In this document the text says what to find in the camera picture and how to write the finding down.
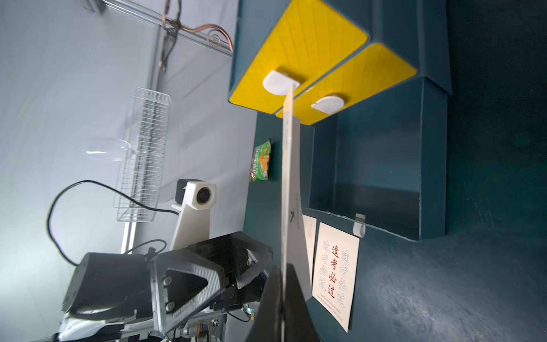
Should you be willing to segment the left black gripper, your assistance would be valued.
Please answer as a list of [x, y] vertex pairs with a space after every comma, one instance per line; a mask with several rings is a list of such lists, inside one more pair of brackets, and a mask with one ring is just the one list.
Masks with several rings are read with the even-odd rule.
[[224, 269], [188, 249], [144, 255], [88, 253], [75, 268], [63, 312], [77, 319], [112, 321], [136, 316], [172, 333], [219, 299]]

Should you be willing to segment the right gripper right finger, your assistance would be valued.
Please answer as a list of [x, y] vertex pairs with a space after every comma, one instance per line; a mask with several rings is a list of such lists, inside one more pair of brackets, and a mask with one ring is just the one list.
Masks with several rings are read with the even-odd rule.
[[296, 271], [292, 264], [286, 265], [285, 299], [283, 314], [285, 323], [285, 341], [320, 341], [314, 328], [306, 301], [300, 287]]

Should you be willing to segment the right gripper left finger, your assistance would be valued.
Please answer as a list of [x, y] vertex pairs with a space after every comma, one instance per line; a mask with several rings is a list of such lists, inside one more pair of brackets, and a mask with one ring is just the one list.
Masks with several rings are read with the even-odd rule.
[[247, 342], [281, 341], [283, 320], [282, 275], [272, 270], [262, 293], [258, 314]]

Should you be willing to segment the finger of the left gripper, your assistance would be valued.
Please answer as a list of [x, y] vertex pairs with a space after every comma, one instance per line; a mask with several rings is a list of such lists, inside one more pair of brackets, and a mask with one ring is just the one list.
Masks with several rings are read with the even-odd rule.
[[260, 295], [264, 270], [273, 262], [272, 248], [243, 232], [198, 242], [189, 250], [222, 268], [221, 295]]

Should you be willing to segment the beige postcard bold red characters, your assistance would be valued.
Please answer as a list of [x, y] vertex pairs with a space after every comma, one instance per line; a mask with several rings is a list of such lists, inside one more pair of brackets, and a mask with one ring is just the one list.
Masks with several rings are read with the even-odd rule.
[[301, 206], [300, 119], [293, 115], [294, 86], [283, 102], [281, 166], [281, 268], [287, 291], [288, 267], [293, 266], [305, 301], [311, 298], [311, 273]]

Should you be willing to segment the beige postcard small red text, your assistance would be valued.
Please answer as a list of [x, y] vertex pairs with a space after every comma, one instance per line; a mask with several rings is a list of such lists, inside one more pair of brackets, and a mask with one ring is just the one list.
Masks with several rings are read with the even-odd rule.
[[315, 243], [316, 243], [316, 228], [317, 220], [314, 217], [307, 215], [303, 216], [303, 226], [306, 239], [306, 251], [309, 262], [309, 275], [310, 281], [313, 280], [313, 258], [315, 252]]

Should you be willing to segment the beige postcard large red characters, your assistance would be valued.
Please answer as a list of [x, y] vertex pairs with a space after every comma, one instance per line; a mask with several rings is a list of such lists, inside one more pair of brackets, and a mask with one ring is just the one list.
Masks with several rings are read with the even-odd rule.
[[349, 330], [360, 239], [320, 223], [313, 266], [312, 296]]

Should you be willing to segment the teal bottom drawer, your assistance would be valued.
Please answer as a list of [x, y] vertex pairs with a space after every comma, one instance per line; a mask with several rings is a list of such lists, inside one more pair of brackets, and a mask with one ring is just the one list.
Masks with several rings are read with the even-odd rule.
[[443, 237], [447, 104], [413, 78], [316, 123], [310, 208], [409, 240]]

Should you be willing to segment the yellow drawer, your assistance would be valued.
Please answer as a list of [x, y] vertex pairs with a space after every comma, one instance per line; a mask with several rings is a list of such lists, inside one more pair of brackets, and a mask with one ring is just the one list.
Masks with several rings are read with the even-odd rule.
[[240, 1], [229, 102], [274, 114], [285, 96], [266, 90], [268, 75], [298, 82], [295, 95], [312, 86], [369, 40], [340, 13], [352, 8], [351, 1]]
[[312, 105], [337, 95], [349, 108], [371, 96], [414, 77], [417, 69], [381, 43], [370, 44], [355, 57], [300, 94], [293, 103], [293, 114], [304, 125], [313, 125], [328, 117]]

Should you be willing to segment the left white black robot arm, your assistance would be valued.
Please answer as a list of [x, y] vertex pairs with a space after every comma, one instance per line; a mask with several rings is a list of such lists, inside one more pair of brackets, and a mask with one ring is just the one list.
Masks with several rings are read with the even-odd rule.
[[193, 319], [257, 302], [273, 257], [243, 232], [163, 253], [89, 253], [74, 270], [54, 340], [115, 341], [143, 331], [173, 337]]

